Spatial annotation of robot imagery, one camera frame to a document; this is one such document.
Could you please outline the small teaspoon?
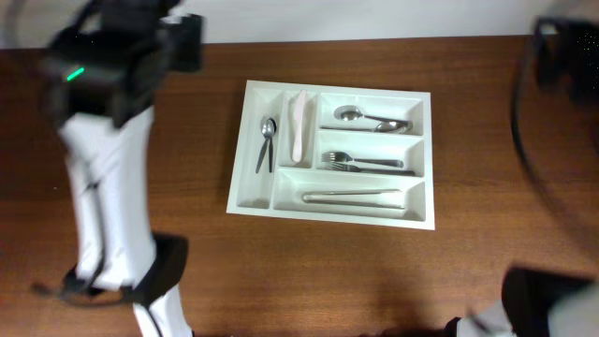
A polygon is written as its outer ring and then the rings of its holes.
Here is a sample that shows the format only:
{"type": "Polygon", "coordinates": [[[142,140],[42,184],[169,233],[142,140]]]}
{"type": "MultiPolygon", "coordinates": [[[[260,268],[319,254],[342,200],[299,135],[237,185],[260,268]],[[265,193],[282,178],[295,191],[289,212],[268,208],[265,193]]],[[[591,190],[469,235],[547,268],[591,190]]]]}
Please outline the small teaspoon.
{"type": "Polygon", "coordinates": [[[273,137],[275,136],[277,131],[277,124],[273,118],[269,118],[262,127],[262,134],[265,138],[265,143],[263,145],[263,154],[269,154],[268,162],[269,162],[269,173],[273,172],[273,137]]]}
{"type": "Polygon", "coordinates": [[[257,163],[256,163],[256,173],[258,173],[258,172],[260,171],[260,168],[261,168],[261,166],[262,166],[262,163],[263,163],[263,160],[264,160],[264,157],[265,157],[265,154],[263,154],[263,145],[262,145],[262,147],[261,147],[261,150],[260,150],[260,153],[259,153],[259,156],[258,156],[258,160],[257,160],[257,163]]]}

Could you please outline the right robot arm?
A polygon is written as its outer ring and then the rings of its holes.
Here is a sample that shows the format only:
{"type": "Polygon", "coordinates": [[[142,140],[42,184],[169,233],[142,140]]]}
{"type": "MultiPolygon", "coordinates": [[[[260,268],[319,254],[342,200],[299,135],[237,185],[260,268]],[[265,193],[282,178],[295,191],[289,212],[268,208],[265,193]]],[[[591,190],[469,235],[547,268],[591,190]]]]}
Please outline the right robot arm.
{"type": "MultiPolygon", "coordinates": [[[[598,102],[598,24],[583,19],[543,16],[519,64],[510,101],[510,127],[520,166],[537,195],[559,220],[577,229],[584,223],[547,190],[529,160],[520,134],[519,109],[531,62],[541,87],[571,79],[571,102],[598,102]]],[[[504,276],[502,298],[484,315],[455,317],[437,330],[439,336],[568,336],[598,329],[598,283],[590,278],[512,267],[504,276]]]]}

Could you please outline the pink plastic knife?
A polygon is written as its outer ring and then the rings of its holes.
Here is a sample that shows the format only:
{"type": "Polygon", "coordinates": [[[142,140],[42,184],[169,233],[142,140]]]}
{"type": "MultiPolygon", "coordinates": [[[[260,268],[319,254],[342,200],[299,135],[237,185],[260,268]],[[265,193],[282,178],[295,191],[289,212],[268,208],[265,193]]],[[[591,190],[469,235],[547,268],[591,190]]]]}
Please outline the pink plastic knife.
{"type": "Polygon", "coordinates": [[[307,92],[305,90],[301,90],[299,92],[299,96],[296,99],[295,106],[293,109],[294,141],[291,159],[294,163],[299,163],[303,154],[302,128],[306,98],[307,92]]]}

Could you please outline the metal tongs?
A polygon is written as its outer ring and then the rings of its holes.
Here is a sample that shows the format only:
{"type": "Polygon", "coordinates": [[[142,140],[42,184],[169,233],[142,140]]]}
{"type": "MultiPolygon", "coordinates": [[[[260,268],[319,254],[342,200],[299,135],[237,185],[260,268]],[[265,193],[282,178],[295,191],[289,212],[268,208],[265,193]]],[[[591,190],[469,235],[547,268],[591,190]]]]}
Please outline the metal tongs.
{"type": "Polygon", "coordinates": [[[306,192],[301,195],[301,200],[310,204],[393,210],[403,210],[405,208],[404,192],[400,189],[306,192]]]}

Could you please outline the large spoon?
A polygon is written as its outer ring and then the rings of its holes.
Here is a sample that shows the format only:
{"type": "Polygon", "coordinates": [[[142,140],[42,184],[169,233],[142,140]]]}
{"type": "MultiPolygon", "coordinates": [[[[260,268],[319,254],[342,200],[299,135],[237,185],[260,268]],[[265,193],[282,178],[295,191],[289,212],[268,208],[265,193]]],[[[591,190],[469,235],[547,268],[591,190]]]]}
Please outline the large spoon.
{"type": "Polygon", "coordinates": [[[379,122],[374,129],[376,132],[405,132],[413,128],[413,123],[404,120],[393,120],[383,117],[367,115],[358,106],[344,105],[335,109],[334,117],[341,121],[355,121],[358,119],[370,119],[379,122]]]}
{"type": "Polygon", "coordinates": [[[333,127],[321,126],[324,130],[340,130],[340,131],[356,131],[356,132],[373,132],[373,133],[405,133],[413,127],[411,122],[381,122],[373,128],[350,128],[350,127],[333,127]]]}

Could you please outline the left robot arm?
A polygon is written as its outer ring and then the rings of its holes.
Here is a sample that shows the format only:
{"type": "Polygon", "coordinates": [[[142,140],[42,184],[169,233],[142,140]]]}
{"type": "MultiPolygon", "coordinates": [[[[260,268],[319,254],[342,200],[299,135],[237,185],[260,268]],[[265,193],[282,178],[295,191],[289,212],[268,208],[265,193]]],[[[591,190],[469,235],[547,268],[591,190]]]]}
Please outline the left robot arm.
{"type": "Polygon", "coordinates": [[[66,147],[79,257],[37,293],[133,308],[145,336],[190,336],[180,281],[189,243],[151,228],[147,149],[156,90],[201,66],[202,20],[176,1],[91,1],[47,48],[46,109],[66,147]]]}

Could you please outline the metal fork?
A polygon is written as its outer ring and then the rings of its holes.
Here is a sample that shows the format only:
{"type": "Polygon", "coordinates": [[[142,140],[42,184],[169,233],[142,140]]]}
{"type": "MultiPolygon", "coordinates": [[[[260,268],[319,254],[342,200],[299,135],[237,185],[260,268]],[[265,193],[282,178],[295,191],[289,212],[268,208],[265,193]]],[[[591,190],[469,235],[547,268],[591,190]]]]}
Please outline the metal fork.
{"type": "Polygon", "coordinates": [[[325,165],[325,167],[327,169],[331,169],[331,170],[335,170],[335,171],[344,171],[344,172],[353,172],[353,173],[371,173],[371,174],[416,177],[416,173],[413,170],[359,168],[354,165],[348,165],[348,164],[342,164],[342,163],[327,163],[325,165]]]}
{"type": "Polygon", "coordinates": [[[326,152],[326,153],[321,154],[321,160],[323,162],[330,162],[330,163],[332,163],[332,162],[335,162],[335,163],[358,162],[358,163],[374,164],[374,165],[393,167],[393,168],[403,168],[404,167],[404,164],[401,160],[355,158],[345,152],[326,152]]]}

